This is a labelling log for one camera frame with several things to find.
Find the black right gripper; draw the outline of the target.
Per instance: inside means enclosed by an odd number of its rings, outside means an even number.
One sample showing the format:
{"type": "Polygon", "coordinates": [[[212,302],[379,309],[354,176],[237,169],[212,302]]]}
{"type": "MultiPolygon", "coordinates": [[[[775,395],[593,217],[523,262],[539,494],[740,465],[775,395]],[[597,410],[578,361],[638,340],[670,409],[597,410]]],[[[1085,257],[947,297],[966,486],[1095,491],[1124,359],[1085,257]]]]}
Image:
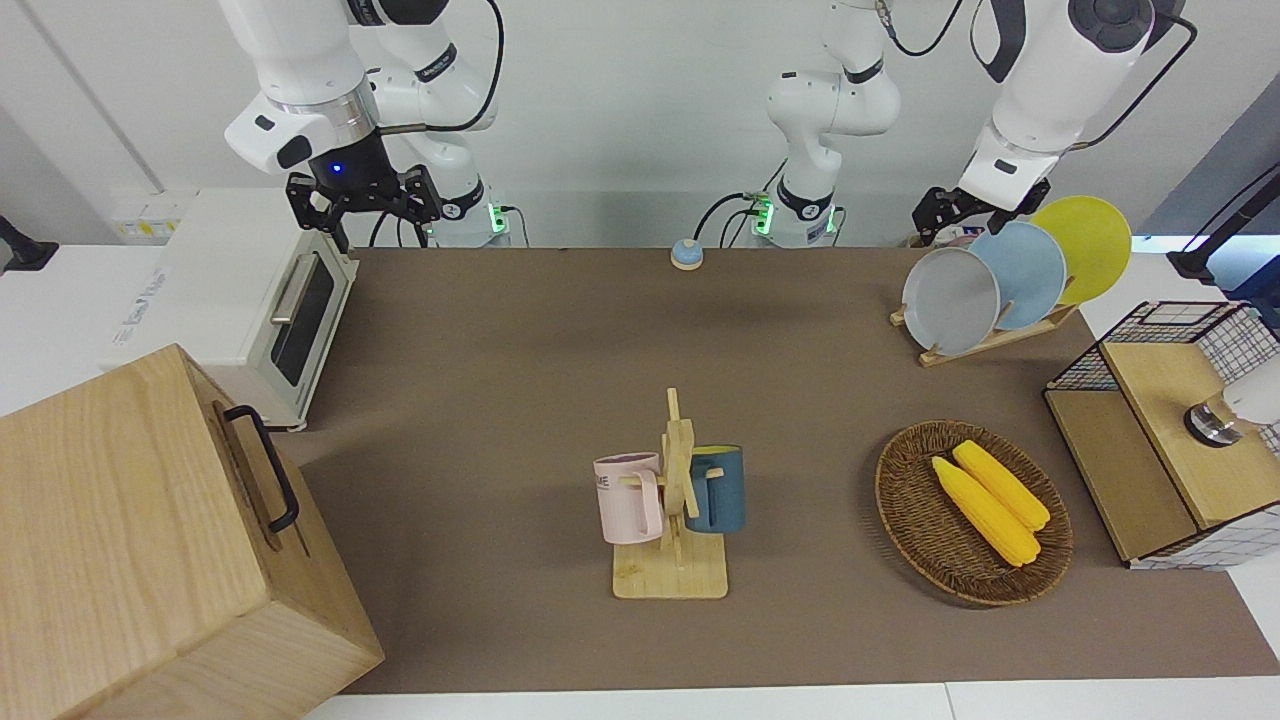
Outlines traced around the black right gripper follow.
{"type": "Polygon", "coordinates": [[[412,223],[421,249],[430,247],[431,222],[443,201],[429,169],[419,163],[397,170],[380,129],[308,160],[310,174],[289,173],[287,197],[302,229],[326,229],[337,250],[349,254],[340,223],[347,213],[387,213],[412,223]]]}

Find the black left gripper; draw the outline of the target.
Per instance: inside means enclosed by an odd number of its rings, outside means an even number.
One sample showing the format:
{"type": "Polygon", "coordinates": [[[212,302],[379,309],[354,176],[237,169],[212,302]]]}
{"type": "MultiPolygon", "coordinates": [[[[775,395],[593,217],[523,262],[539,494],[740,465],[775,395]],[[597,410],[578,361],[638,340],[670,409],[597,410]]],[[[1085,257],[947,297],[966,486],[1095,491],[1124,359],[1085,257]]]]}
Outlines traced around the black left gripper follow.
{"type": "Polygon", "coordinates": [[[995,228],[1002,228],[1019,217],[1034,213],[1050,190],[1050,179],[1041,179],[1030,187],[1015,209],[1006,210],[960,188],[931,187],[911,211],[911,220],[916,227],[913,242],[914,245],[932,245],[943,228],[982,214],[991,214],[995,228]]]}

